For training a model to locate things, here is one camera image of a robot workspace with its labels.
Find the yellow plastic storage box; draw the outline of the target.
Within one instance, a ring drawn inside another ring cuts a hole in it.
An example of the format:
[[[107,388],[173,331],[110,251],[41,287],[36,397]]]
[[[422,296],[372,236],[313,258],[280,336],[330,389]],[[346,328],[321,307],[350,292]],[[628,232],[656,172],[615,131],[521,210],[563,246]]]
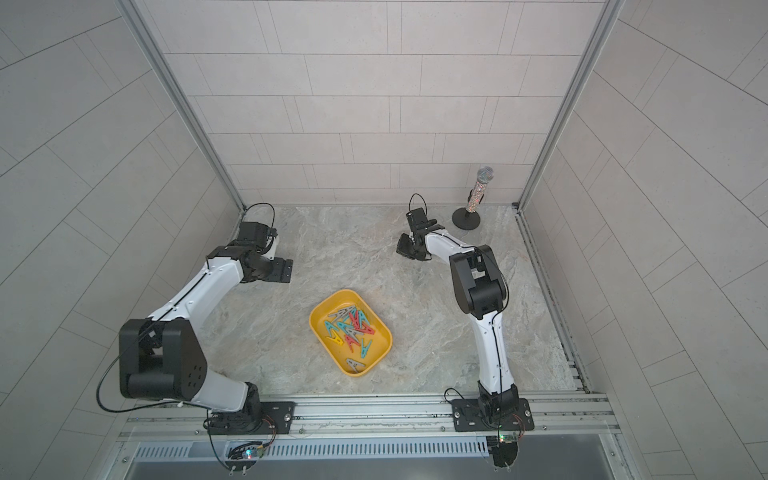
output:
[[[354,319],[370,324],[376,333],[369,335],[357,332],[352,323]],[[344,346],[328,339],[325,321],[335,323],[341,330],[341,337],[346,342]],[[310,313],[309,325],[337,367],[351,377],[368,373],[392,347],[389,328],[362,297],[350,289],[339,290],[318,304]],[[364,363],[366,369],[362,373],[352,372],[345,362],[347,358]]]

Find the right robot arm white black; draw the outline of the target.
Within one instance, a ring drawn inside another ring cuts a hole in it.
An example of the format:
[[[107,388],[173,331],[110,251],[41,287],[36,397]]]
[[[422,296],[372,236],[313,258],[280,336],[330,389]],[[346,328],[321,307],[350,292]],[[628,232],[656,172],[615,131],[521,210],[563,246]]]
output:
[[[495,255],[487,245],[470,245],[452,236],[423,208],[407,212],[406,219],[410,231],[401,235],[396,251],[417,261],[438,258],[449,266],[456,302],[475,337],[478,403],[488,421],[498,420],[519,406],[519,394],[502,333],[508,285]]]

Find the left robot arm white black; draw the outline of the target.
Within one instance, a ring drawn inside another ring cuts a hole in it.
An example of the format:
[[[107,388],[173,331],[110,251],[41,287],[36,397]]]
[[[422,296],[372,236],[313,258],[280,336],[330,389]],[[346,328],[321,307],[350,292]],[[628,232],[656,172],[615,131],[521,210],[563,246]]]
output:
[[[214,412],[260,410],[257,388],[212,370],[197,338],[227,293],[241,283],[288,283],[293,261],[275,255],[277,230],[240,224],[237,237],[214,248],[181,291],[119,332],[119,386],[126,398],[185,402]]]

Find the teal clothespin in box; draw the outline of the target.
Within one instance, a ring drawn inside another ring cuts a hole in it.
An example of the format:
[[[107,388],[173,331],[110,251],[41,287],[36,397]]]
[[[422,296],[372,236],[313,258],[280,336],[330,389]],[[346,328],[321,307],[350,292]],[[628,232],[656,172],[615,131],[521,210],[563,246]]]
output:
[[[337,325],[330,321],[325,321],[324,326],[326,328],[326,331],[328,333],[328,337],[335,340],[336,338],[341,338],[341,330],[337,327]]]

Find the yellow clothespin in box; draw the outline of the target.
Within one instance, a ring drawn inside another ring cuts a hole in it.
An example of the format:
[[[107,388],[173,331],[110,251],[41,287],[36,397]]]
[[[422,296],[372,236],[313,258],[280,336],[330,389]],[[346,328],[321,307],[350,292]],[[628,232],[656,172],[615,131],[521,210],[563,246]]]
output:
[[[332,331],[328,339],[340,346],[344,346],[346,344],[345,340],[336,331]]]

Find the red clothespin in box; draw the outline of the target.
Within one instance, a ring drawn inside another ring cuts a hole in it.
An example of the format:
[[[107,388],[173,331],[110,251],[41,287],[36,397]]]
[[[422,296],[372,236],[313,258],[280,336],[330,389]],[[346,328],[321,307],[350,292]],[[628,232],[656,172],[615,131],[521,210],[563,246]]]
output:
[[[366,322],[361,322],[359,319],[354,319],[352,321],[353,327],[357,332],[360,332],[362,334],[369,334],[374,335],[376,331],[371,327],[370,324]]]

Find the grey clothespin in box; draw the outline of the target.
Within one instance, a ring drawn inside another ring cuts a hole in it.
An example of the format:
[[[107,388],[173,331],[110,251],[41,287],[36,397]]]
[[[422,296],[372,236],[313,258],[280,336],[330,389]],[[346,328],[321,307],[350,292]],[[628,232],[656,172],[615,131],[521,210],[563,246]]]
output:
[[[362,373],[366,369],[366,365],[364,363],[358,362],[352,358],[347,358],[345,362],[354,373]]]

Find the glitter microphone on black stand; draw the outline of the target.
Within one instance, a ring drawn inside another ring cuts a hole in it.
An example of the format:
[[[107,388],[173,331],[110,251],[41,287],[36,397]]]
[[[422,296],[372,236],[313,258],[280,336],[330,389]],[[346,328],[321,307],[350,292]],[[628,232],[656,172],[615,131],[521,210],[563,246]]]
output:
[[[493,178],[494,170],[490,166],[483,166],[477,171],[476,182],[470,190],[466,205],[458,208],[452,215],[452,222],[456,227],[470,231],[480,225],[481,217],[477,209],[485,196],[488,184]]]

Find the left green circuit board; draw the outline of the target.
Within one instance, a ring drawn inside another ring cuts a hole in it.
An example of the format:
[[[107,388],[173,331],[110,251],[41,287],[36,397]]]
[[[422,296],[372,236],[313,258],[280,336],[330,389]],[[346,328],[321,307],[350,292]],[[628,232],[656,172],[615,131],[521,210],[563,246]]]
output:
[[[240,472],[245,476],[265,455],[268,447],[268,443],[253,441],[231,448],[225,462],[230,475]]]

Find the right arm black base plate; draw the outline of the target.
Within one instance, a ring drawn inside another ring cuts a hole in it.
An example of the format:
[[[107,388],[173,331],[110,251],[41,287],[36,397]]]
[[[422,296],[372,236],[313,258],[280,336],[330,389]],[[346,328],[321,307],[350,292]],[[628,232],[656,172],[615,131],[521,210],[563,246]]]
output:
[[[482,406],[477,398],[452,399],[449,404],[456,432],[500,430],[527,433],[535,429],[529,402],[525,398],[519,398],[517,402],[502,406],[499,410],[487,405]]]

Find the aluminium mounting rail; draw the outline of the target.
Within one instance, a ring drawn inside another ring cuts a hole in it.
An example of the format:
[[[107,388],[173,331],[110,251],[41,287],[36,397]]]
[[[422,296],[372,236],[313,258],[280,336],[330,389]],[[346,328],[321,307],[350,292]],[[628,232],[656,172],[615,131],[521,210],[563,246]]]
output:
[[[522,410],[502,426],[482,421],[477,408],[455,394],[283,395],[263,409],[278,439],[616,434],[619,421],[604,394],[525,392]]]

